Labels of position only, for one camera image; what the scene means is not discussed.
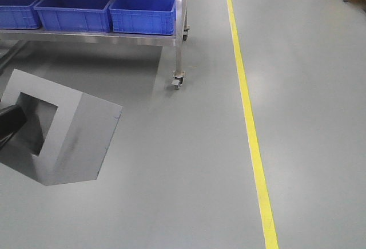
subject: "blue plastic crate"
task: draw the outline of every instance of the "blue plastic crate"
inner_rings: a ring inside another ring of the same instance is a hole
[[[116,33],[174,34],[176,0],[115,0],[109,7]]]
[[[0,0],[0,29],[37,29],[41,26],[34,5],[39,0]]]
[[[112,0],[41,0],[34,9],[46,30],[110,32]]]

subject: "metal shelf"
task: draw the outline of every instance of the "metal shelf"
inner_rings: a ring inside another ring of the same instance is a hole
[[[188,36],[187,25],[188,0],[176,0],[176,32],[174,35],[146,35],[123,33],[77,33],[37,30],[0,30],[0,39],[21,41],[66,41],[80,43],[128,44],[146,46],[170,46],[176,49],[176,70],[173,85],[179,89],[183,83],[185,72],[182,69],[182,42]]]
[[[183,15],[187,10],[187,0],[183,0]],[[146,35],[124,33],[77,33],[64,31],[37,30],[0,30],[0,39],[27,41],[66,41],[80,43],[129,44],[147,46],[175,47],[177,35]]]

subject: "floor marking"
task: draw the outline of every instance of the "floor marking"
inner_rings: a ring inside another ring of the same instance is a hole
[[[258,194],[259,209],[262,218],[265,246],[266,249],[279,249],[275,221],[273,220],[272,208],[270,206],[267,183],[265,180],[262,158],[259,150],[256,126],[254,123],[252,103],[250,102],[249,88],[246,80],[244,62],[241,54],[240,40],[236,26],[233,1],[227,0],[227,2],[228,2],[231,31],[233,36],[235,60],[240,82],[240,92],[244,108],[246,131],[248,134],[250,155],[252,157],[254,179],[256,182],[256,188]]]

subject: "floor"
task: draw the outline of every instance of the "floor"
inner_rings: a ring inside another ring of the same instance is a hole
[[[364,248],[363,1],[233,4],[280,248]],[[0,164],[1,248],[265,248],[226,0],[189,22],[180,91],[170,48],[28,42],[7,64],[0,92],[17,68],[124,112],[95,181]]]

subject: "cart wheel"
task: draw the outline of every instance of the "cart wheel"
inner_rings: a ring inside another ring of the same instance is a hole
[[[179,90],[183,85],[183,77],[175,77],[172,85],[174,86],[175,90]]]

